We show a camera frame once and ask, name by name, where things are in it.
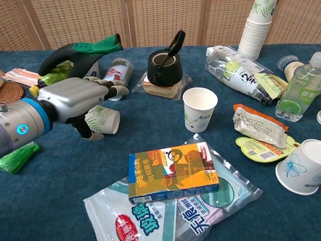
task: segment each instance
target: plastic water bottle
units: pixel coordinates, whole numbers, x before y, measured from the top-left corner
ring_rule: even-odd
[[[276,105],[277,117],[299,121],[312,101],[321,93],[321,52],[313,54],[309,64],[299,66]]]
[[[247,69],[220,51],[214,51],[206,58],[206,69],[228,87],[249,95],[263,104],[270,104],[273,101]]]

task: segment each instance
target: bottle cap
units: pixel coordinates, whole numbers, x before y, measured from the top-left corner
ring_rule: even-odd
[[[38,97],[38,95],[39,95],[39,88],[37,87],[37,86],[31,86],[30,88],[29,88],[29,92],[35,97],[35,98],[37,98]]]
[[[288,55],[288,56],[281,58],[277,62],[276,66],[279,70],[284,71],[284,69],[286,68],[286,66],[288,66],[288,64],[290,64],[292,62],[296,62],[296,61],[299,61],[299,59],[296,56]]]
[[[315,52],[310,60],[310,64],[321,68],[321,52]]]
[[[317,121],[320,123],[321,125],[321,110],[319,111],[319,113],[316,115],[316,119]]]

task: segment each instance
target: woven coaster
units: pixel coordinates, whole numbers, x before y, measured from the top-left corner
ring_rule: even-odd
[[[17,83],[4,82],[0,87],[0,102],[11,104],[24,96],[24,89]]]

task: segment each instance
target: table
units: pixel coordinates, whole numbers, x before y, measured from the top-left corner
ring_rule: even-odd
[[[162,48],[125,48],[100,59],[104,74],[116,57],[128,59],[134,68],[132,90],[146,71],[148,55]],[[276,68],[285,55],[307,63],[321,45],[283,44],[263,47],[259,63],[285,78]],[[319,240],[321,191],[300,196],[286,190],[275,177],[277,162],[262,164],[246,158],[235,144],[242,135],[234,130],[233,105],[242,103],[272,117],[275,103],[263,106],[255,99],[224,86],[205,70],[206,47],[183,47],[184,72],[193,83],[218,96],[208,129],[200,136],[254,185],[262,196],[212,228],[205,240]],[[25,68],[36,72],[52,51],[0,52],[0,68],[7,72]],[[296,141],[320,139],[316,114],[320,96],[297,123],[281,120]],[[36,142],[40,150],[16,175],[0,172],[1,240],[96,240],[83,199],[128,175],[131,153],[180,145],[193,136],[184,125],[183,101],[142,93],[130,93],[103,106],[120,111],[121,122],[114,136],[90,143],[65,124]]]

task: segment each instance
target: wicker screen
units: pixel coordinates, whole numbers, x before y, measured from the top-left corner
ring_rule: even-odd
[[[0,1],[0,50],[37,49],[15,1]]]
[[[200,44],[205,1],[131,0],[127,4],[131,4],[128,15],[133,45],[167,46],[180,29],[186,33],[184,45]]]
[[[279,1],[268,44],[321,43],[321,0]]]
[[[97,42],[114,33],[120,34],[124,46],[130,45],[122,16],[127,13],[121,8],[121,0],[30,2],[52,49],[73,42]]]
[[[207,0],[203,45],[238,45],[254,0]]]

